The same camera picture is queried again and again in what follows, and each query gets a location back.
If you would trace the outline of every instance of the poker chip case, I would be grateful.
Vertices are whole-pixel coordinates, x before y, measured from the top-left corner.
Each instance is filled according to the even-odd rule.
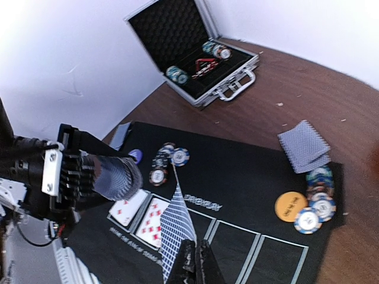
[[[215,99],[231,101],[252,85],[253,70],[259,56],[220,40],[216,26],[204,0],[154,0],[125,17],[167,84],[195,107],[206,107]],[[217,67],[193,79],[196,61],[210,59],[203,44],[222,44],[232,52]],[[185,83],[174,82],[166,71],[177,66],[188,74]]]

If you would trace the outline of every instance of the open briefcase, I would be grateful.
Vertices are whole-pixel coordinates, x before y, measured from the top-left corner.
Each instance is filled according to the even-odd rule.
[[[231,101],[255,81],[259,56],[220,41],[203,0],[155,0],[125,22],[168,85],[195,107]]]

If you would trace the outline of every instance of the playing card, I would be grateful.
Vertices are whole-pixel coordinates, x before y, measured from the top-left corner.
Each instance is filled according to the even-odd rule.
[[[162,241],[160,216],[168,205],[169,202],[153,198],[137,230],[136,236],[155,247],[160,247]]]
[[[142,189],[139,189],[129,200],[115,202],[109,210],[109,213],[117,220],[117,222],[126,227],[129,225],[146,197],[147,193]]]

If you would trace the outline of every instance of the purple poker chip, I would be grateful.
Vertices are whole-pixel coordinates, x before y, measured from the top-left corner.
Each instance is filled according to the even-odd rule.
[[[129,155],[131,155],[132,157],[136,158],[136,164],[139,164],[140,161],[142,160],[142,151],[139,150],[139,149],[134,149],[132,151],[129,152]]]

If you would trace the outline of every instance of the white backdrop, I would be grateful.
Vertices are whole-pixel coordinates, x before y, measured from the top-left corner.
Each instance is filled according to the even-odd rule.
[[[207,1],[223,36],[317,62],[379,89],[379,1]]]
[[[16,135],[103,138],[162,78],[123,18],[148,0],[0,0],[0,97]]]

